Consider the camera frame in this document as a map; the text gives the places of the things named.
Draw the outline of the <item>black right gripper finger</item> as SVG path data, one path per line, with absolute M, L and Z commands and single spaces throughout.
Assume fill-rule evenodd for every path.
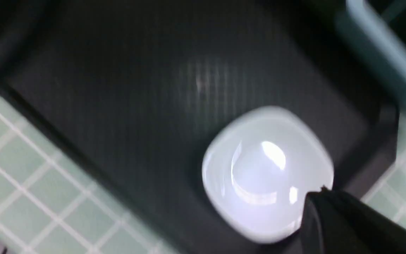
M 342 190 L 309 192 L 300 240 L 304 254 L 406 254 L 406 229 Z

